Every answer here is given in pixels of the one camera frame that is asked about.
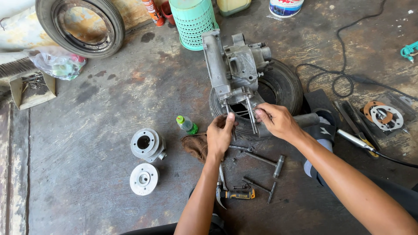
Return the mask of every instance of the green bottle cap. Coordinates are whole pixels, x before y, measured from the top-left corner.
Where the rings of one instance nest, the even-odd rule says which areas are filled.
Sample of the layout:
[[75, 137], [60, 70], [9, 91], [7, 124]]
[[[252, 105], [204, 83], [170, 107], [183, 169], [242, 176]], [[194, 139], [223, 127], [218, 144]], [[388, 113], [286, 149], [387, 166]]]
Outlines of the green bottle cap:
[[184, 117], [183, 116], [177, 116], [176, 121], [180, 124], [184, 123]]

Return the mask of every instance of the hand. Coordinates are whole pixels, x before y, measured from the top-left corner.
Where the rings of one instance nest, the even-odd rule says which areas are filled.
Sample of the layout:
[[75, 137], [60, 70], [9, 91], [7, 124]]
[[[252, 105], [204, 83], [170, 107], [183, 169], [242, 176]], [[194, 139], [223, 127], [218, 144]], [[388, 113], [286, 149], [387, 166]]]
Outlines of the hand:
[[224, 114], [222, 114], [212, 121], [206, 132], [208, 157], [210, 154], [214, 154], [219, 160], [222, 159], [231, 143], [232, 128], [237, 125], [238, 122], [235, 122], [235, 114], [233, 112], [229, 112], [227, 117], [224, 117]]
[[289, 110], [284, 106], [262, 103], [255, 107], [258, 122], [263, 122], [274, 136], [288, 142], [303, 133]]

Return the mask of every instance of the person's left hand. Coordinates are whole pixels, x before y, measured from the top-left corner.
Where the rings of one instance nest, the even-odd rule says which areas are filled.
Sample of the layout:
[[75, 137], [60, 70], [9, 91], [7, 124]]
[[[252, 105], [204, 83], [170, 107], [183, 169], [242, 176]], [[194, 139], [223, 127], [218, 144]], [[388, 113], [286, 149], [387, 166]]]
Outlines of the person's left hand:
[[216, 117], [206, 132], [208, 138], [208, 157], [210, 154], [214, 154], [219, 160], [222, 159], [224, 153], [229, 148], [231, 143], [231, 131], [234, 126], [238, 125], [235, 122], [235, 114], [229, 112], [227, 117], [222, 114]]

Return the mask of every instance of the black tire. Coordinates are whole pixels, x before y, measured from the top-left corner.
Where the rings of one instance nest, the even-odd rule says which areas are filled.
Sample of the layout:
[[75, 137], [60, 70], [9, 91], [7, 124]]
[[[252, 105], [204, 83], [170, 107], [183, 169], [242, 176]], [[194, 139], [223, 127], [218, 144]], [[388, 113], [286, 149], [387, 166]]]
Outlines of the black tire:
[[110, 23], [107, 30], [113, 32], [111, 40], [101, 42], [100, 49], [92, 49], [95, 44], [83, 42], [73, 37], [71, 34], [60, 33], [61, 26], [57, 23], [57, 17], [54, 17], [54, 11], [62, 0], [36, 0], [36, 15], [42, 28], [58, 45], [64, 49], [87, 58], [105, 58], [115, 54], [123, 45], [125, 39], [125, 24], [118, 9], [110, 0], [78, 0], [80, 3], [91, 4], [98, 8], [101, 13], [91, 9], [96, 14], [104, 14]]
[[[264, 72], [264, 76], [258, 78], [258, 91], [266, 102], [285, 106], [295, 116], [299, 114], [302, 107], [302, 84], [287, 65], [275, 59], [273, 61], [274, 64], [271, 65], [273, 70]], [[263, 97], [263, 92], [260, 89], [266, 87], [273, 91], [274, 99]], [[226, 109], [221, 107], [213, 88], [209, 95], [209, 107], [213, 117], [226, 113]], [[261, 140], [257, 135], [252, 133], [251, 122], [248, 118], [237, 117], [236, 119], [240, 123], [236, 129], [237, 136], [240, 139], [249, 141]]]

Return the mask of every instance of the orange spray can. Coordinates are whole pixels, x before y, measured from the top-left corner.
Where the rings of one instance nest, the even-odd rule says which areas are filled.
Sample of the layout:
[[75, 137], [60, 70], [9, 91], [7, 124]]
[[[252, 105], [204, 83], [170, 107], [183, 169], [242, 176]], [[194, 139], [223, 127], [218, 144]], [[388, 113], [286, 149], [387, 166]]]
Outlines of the orange spray can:
[[160, 11], [158, 10], [157, 5], [155, 4], [154, 0], [142, 0], [144, 3], [145, 8], [147, 9], [148, 13], [150, 14], [151, 18], [153, 19], [154, 23], [161, 27], [164, 25], [164, 18], [161, 15]]

